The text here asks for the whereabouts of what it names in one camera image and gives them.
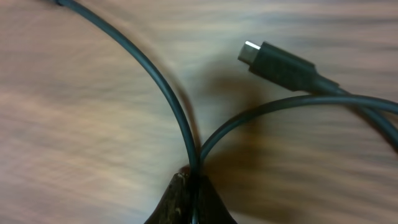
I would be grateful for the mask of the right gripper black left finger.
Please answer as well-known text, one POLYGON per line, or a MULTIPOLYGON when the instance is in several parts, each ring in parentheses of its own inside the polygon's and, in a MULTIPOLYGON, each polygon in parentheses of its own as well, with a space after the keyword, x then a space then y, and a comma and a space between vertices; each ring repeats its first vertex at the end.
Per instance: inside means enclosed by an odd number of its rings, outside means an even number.
POLYGON ((174 174, 161 200, 144 224, 189 223, 190 193, 187 182, 188 174, 174 174))

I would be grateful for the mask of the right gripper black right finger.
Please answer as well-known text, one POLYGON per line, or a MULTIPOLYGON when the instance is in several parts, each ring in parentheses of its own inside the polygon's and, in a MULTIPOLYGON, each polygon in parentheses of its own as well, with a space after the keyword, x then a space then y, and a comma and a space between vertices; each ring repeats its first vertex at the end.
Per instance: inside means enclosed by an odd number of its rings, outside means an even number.
POLYGON ((197 209, 199 224, 238 224, 229 213, 208 176, 200 177, 197 209))

